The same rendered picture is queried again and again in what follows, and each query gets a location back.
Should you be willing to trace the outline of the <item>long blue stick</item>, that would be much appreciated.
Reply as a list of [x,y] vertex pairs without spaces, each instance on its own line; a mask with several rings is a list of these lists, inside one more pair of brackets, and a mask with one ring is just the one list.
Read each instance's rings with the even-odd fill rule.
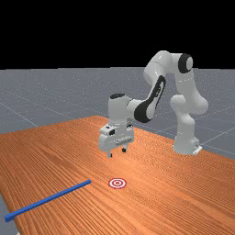
[[43,199],[41,199],[41,200],[39,200],[37,202],[34,202],[33,204],[30,204],[28,206],[22,207],[21,209],[18,209],[18,210],[14,211],[14,212],[8,213],[7,215],[4,216],[5,222],[10,222],[10,221],[14,220],[15,217],[17,217],[17,216],[19,216],[19,215],[21,215],[23,213],[26,213],[26,212],[28,212],[28,211],[36,208],[36,207],[42,206],[42,205],[44,205],[46,203],[49,203],[50,201],[52,201],[54,199],[57,199],[57,198],[59,198],[61,196],[65,196],[65,195],[67,195],[67,194],[69,194],[69,193],[71,193],[71,192],[73,192],[73,191],[75,191],[77,189],[80,189],[80,188],[82,188],[82,187],[84,187],[86,185],[89,185],[91,183],[92,183],[91,180],[86,180],[84,182],[81,182],[80,184],[77,184],[77,185],[74,185],[74,186],[69,187],[67,189],[64,189],[61,192],[58,192],[58,193],[56,193],[56,194],[54,194],[52,196],[48,196],[48,197],[43,198]]

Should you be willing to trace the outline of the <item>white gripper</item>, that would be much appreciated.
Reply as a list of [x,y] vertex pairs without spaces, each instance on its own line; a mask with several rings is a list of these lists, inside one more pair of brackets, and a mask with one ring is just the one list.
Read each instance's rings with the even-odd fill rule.
[[127,152],[128,145],[134,141],[134,129],[130,122],[114,126],[106,124],[99,132],[99,149],[108,152],[108,158],[112,158],[111,151],[120,146],[123,152]]

